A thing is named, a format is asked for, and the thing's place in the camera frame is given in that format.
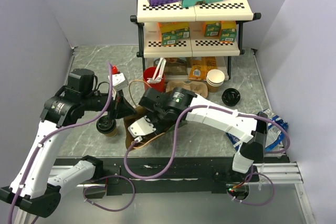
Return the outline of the brown paper coffee cup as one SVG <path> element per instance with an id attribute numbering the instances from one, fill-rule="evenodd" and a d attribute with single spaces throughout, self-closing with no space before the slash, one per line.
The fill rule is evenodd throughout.
<path id="1" fill-rule="evenodd" d="M 113 128 L 110 128 L 109 131 L 107 133 L 105 133 L 105 136 L 106 137 L 113 137 L 113 136 L 115 136 L 117 134 L 117 132 L 118 132 L 118 129 L 115 126 Z"/>

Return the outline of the black plastic cup lid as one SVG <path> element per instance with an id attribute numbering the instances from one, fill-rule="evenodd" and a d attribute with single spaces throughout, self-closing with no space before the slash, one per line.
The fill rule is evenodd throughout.
<path id="1" fill-rule="evenodd" d="M 113 128 L 117 125 L 115 119 L 109 118 L 108 115 L 104 115 L 99 118 L 96 122 L 96 128 L 98 132 L 105 134 L 109 131 L 110 128 Z"/>

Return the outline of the green paper bag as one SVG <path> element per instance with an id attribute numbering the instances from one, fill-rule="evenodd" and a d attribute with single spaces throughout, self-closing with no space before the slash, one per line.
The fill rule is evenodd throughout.
<path id="1" fill-rule="evenodd" d="M 147 88 L 134 113 L 124 118 L 126 147 L 138 148 L 179 127 L 186 119 L 182 112 L 190 107 L 195 94 L 176 87 L 169 92 Z"/>

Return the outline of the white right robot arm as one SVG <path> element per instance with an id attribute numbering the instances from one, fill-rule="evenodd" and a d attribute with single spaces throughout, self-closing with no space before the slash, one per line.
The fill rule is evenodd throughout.
<path id="1" fill-rule="evenodd" d="M 238 138 L 240 146 L 229 168 L 233 180 L 243 180 L 252 164 L 264 159 L 268 133 L 267 117 L 264 114 L 241 114 L 184 88 L 174 88 L 168 93 L 149 88 L 139 105 L 148 113 L 129 127 L 129 132 L 137 142 L 145 136 L 159 135 L 174 125 L 178 126 L 180 121 L 190 121 L 211 126 Z"/>

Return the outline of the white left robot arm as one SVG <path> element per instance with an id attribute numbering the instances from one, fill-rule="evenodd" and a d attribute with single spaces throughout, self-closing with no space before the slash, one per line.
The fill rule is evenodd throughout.
<path id="1" fill-rule="evenodd" d="M 113 131 L 116 119 L 135 113 L 123 96 L 127 78 L 113 67 L 109 71 L 107 93 L 99 91 L 98 78 L 92 70 L 78 68 L 69 73 L 66 84 L 45 102 L 32 148 L 16 178 L 1 188 L 1 201 L 47 218 L 77 185 L 103 179 L 103 161 L 89 155 L 53 178 L 49 174 L 63 142 L 71 129 L 80 126 L 77 121 L 85 112 L 99 112 L 93 120 L 102 134 Z"/>

